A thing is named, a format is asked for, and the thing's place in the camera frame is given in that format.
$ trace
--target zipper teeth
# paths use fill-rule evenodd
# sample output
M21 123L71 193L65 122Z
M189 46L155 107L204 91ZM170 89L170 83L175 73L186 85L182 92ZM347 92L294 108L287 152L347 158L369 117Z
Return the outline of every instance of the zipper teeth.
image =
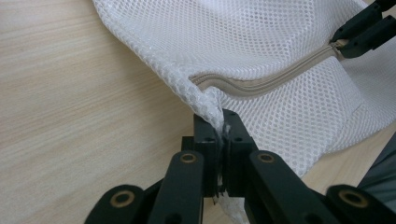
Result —
M326 45L303 57L298 62L293 63L285 70L272 74L268 77L242 80L231 77L223 77L217 74L205 74L190 77L190 81L198 86L201 91L213 86L231 95L254 96L273 90L283 83L299 76L301 73L329 58L330 56L337 57L338 52L333 47L333 45Z

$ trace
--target wooden table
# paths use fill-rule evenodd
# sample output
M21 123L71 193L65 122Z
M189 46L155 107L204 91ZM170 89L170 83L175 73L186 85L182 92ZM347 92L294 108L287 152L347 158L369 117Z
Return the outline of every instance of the wooden table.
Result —
M325 156L305 183L358 184L395 130ZM0 3L0 223L82 223L108 189L161 179L183 135L191 110L90 0ZM205 201L204 223L228 222Z

